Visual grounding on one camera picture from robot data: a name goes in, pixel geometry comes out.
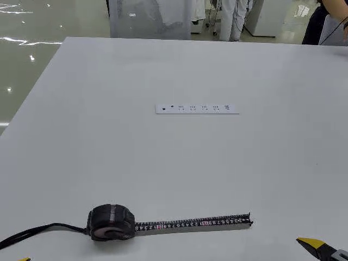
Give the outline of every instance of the measuring tape markings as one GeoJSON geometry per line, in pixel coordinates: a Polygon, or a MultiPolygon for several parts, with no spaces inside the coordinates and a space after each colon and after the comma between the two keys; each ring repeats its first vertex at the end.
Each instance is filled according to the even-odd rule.
{"type": "Polygon", "coordinates": [[[135,231],[149,231],[160,229],[175,229],[180,227],[202,227],[202,226],[225,226],[225,225],[239,225],[250,224],[250,213],[243,215],[230,215],[230,216],[218,216],[218,217],[206,217],[202,219],[185,219],[176,221],[164,221],[164,222],[141,222],[135,223],[135,231]]]}

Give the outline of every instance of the white clothing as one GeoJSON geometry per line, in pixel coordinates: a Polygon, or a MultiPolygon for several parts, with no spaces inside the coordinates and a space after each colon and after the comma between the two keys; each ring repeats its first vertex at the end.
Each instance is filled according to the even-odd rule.
{"type": "Polygon", "coordinates": [[[221,41],[239,41],[252,0],[222,0],[221,41]]]}

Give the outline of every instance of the shiny floor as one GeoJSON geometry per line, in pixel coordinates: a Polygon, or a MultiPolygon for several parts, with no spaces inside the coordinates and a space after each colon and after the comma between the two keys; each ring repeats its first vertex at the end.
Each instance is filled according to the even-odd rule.
{"type": "MultiPolygon", "coordinates": [[[[246,42],[300,44],[316,0],[293,0],[277,38],[246,42]]],[[[0,135],[67,36],[109,37],[104,0],[2,0],[0,3],[0,135]]],[[[216,41],[212,29],[193,40],[216,41]]]]}

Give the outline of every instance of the white machine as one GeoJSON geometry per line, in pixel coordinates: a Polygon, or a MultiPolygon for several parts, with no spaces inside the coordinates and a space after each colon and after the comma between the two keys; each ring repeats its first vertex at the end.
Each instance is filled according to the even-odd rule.
{"type": "Polygon", "coordinates": [[[246,29],[253,36],[278,36],[290,3],[291,0],[255,0],[246,29]]]}

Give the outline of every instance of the person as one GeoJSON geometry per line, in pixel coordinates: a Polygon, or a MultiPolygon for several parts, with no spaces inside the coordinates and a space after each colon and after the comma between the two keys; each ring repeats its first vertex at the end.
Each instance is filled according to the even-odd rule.
{"type": "Polygon", "coordinates": [[[221,0],[220,41],[239,41],[252,0],[221,0]]]}
{"type": "Polygon", "coordinates": [[[302,44],[319,44],[325,18],[328,14],[340,22],[343,22],[344,39],[346,40],[348,36],[348,0],[318,0],[318,2],[320,3],[320,6],[315,10],[309,20],[302,44]]]}

